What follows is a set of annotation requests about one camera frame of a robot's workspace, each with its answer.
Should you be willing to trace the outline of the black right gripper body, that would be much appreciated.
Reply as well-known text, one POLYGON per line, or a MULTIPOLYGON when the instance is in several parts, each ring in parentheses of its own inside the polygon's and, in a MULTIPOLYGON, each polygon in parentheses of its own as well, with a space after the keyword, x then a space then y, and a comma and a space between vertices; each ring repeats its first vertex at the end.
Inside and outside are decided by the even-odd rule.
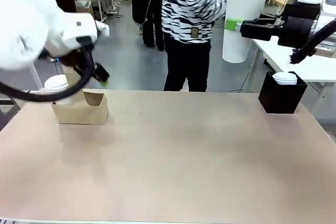
POLYGON ((301 49, 318 16, 319 4, 287 3, 281 16, 284 24, 278 34, 278 45, 301 49))

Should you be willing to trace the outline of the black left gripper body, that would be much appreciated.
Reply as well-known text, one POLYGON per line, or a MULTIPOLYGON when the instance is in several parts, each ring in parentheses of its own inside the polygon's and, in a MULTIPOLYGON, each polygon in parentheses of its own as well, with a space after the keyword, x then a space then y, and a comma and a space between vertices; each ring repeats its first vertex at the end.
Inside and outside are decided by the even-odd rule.
POLYGON ((91 53, 86 48, 79 48, 59 57, 59 62, 67 67, 85 67, 91 53))

